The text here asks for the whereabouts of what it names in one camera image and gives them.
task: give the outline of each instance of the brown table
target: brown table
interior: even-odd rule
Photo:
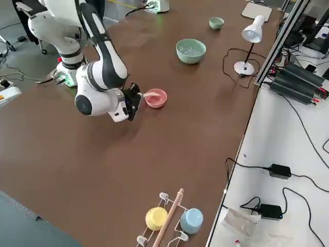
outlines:
[[[252,23],[241,16],[245,5],[171,1],[166,14],[136,12],[109,29],[129,68],[128,83],[168,93],[162,109],[144,106],[134,122],[85,117],[72,93],[51,83],[2,108],[0,190],[86,247],[128,247],[136,246],[158,194],[174,199],[184,188],[183,205],[204,213],[204,225],[188,245],[203,246],[226,185],[225,158],[235,157],[257,94],[253,84],[243,89],[222,72],[229,48],[250,47],[241,36]],[[225,20],[220,32],[209,28],[210,16]],[[267,55],[278,19],[274,10],[254,52]],[[200,64],[185,65],[176,57],[175,44],[183,38],[207,46]],[[90,48],[85,53],[96,57]],[[245,56],[232,51],[226,72],[235,76],[233,64]],[[169,230],[161,246],[171,237]]]

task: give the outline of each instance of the white desk lamp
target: white desk lamp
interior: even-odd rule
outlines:
[[[251,76],[255,72],[255,69],[253,66],[248,63],[249,56],[251,54],[253,45],[255,43],[259,43],[262,40],[263,36],[263,30],[262,26],[265,22],[265,18],[262,15],[258,15],[253,23],[250,26],[247,26],[242,31],[242,37],[246,40],[252,43],[251,48],[249,50],[249,53],[247,55],[247,58],[244,62],[237,62],[234,65],[234,71],[237,72],[239,75],[247,75]]]

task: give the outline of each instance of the lamp base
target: lamp base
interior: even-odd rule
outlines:
[[[251,76],[255,72],[255,69],[250,63],[237,62],[234,65],[234,71],[237,72],[239,75]]]

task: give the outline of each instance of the lamp shade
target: lamp shade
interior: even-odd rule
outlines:
[[[242,37],[251,43],[259,43],[263,36],[262,26],[264,22],[265,18],[262,15],[258,15],[253,23],[242,31]]]

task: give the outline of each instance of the table surface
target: table surface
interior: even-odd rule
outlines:
[[[226,185],[223,162],[238,150],[258,90],[253,84],[243,89],[222,72],[229,48],[250,47],[241,37],[252,23],[241,16],[245,5],[173,1],[166,14],[136,12],[109,29],[129,68],[127,83],[168,94],[162,109],[143,106],[133,122],[85,117],[75,109],[72,92],[51,83],[2,108],[0,190],[94,247],[135,246],[158,194],[174,198],[184,188],[182,204],[204,213],[204,225],[189,246],[204,245]],[[209,28],[211,16],[225,20],[221,31]],[[279,17],[274,10],[254,52],[267,55]],[[207,46],[200,64],[178,60],[175,44],[183,38]],[[91,50],[86,54],[96,57]],[[232,51],[226,71],[234,76],[234,62],[245,56]],[[172,237],[168,231],[161,246]]]
[[[303,105],[291,99],[289,101],[300,114],[318,152],[329,164],[329,156],[322,150],[322,145],[329,138],[329,101],[322,101],[317,107]],[[246,166],[268,167],[273,163],[289,166],[292,173],[307,175],[318,186],[329,190],[326,175],[329,173],[328,168],[312,148],[296,113],[284,98],[270,92],[267,85],[262,86],[257,96],[237,161]],[[265,170],[235,166],[223,204],[240,210],[240,205],[258,196],[262,203],[280,205],[284,211],[283,187],[306,197],[312,210],[311,226],[324,244],[328,244],[326,228],[329,215],[325,212],[329,197],[306,178],[292,177],[285,181],[270,177]],[[309,214],[305,201],[290,191],[285,193],[288,211],[283,219],[278,222],[261,220],[251,240],[254,243],[242,241],[241,247],[263,247],[265,245],[262,241],[269,240],[269,234],[290,238],[291,245],[287,246],[321,246],[308,228]],[[210,247],[233,246],[234,241],[239,238],[221,224],[226,213],[227,210],[221,207]]]

